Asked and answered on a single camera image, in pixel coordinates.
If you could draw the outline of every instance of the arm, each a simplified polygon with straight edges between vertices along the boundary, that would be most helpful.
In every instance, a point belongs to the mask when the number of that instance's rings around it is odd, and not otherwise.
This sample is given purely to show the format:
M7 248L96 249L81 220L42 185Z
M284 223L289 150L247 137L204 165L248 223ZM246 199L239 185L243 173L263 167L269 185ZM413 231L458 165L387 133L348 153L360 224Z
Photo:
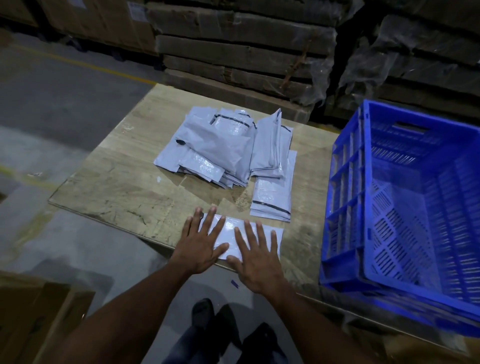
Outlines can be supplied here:
M258 242L248 221L245 221L245 230L250 250L235 228L243 263L232 255L227 261L236 269L243 284L270 302L287 327L303 361L306 364L376 363L340 328L295 293L283 277L275 231L272 231L269 252L260 222L257 222Z
M182 285L228 249L228 244L222 244L213 250L225 223L223 217L208 235L215 212L215 207L210 208L199 232L202 210L198 207L193 218L185 221L170 261L82 322L44 362L140 363Z

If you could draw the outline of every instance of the person's left hand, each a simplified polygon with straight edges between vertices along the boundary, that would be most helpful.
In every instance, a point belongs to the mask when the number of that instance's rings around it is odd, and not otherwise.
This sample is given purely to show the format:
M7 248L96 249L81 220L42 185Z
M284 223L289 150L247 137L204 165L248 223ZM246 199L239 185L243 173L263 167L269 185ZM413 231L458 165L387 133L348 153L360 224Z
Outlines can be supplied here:
M202 209L200 207L195 209L193 218L188 217L185 225L183 225L181 238L172 258L170 258L170 262L183 265L190 274L198 274L205 272L219 256L227 251L228 243L223 243L215 250L213 249L215 241L225 224L225 216L222 216L210 235L208 234L215 212L216 207L212 206L208 211L202 229L198 231L202 220Z

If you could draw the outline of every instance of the hand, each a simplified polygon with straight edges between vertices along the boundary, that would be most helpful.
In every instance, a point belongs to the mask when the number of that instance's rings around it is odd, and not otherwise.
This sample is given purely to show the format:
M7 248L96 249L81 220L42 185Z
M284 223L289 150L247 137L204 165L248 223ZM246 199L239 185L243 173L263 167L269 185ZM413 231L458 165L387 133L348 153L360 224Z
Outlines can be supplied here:
M171 263L179 263L190 274L198 274L205 272L219 256L227 251L228 243L223 243L213 250L215 241L225 224L225 216L221 217L208 235L215 212L216 207L212 206L200 231L198 231L198 228L202 220L202 209L197 207L193 218L191 216L187 218L185 225L183 225L181 238L173 251L172 258L170 258Z
M235 228L235 240L240 249L243 263L233 255L227 256L227 262L235 268L240 281L245 286L270 300L279 290L282 290L285 284L288 285L283 277L282 266L277 255L276 233L275 231L271 233L272 246L268 251L262 223L257 222L258 242L250 222L245 220L244 223L250 250L245 244L239 228Z

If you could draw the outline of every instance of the white label on box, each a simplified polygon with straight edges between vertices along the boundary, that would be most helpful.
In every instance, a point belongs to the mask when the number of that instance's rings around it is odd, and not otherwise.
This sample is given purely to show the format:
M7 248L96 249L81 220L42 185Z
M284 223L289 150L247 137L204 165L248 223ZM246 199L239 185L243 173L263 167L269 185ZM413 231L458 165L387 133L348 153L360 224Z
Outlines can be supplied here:
M146 9L144 5L129 1L128 8L130 9L130 16L132 17L133 20L136 20L138 22L148 23L148 20L145 14Z
M84 4L84 0L68 0L68 2L70 3L70 5L76 6L77 8L87 8Z

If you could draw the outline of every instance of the crate handle hole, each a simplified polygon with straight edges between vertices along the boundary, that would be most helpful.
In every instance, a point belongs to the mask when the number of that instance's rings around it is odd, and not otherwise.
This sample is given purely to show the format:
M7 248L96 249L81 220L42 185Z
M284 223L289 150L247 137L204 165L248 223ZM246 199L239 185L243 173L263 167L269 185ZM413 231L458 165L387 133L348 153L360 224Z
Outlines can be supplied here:
M401 129L407 132L417 133L417 134L425 134L425 132L429 131L430 129L424 128L422 126L410 124L409 122L404 121L397 121L393 124L394 128Z

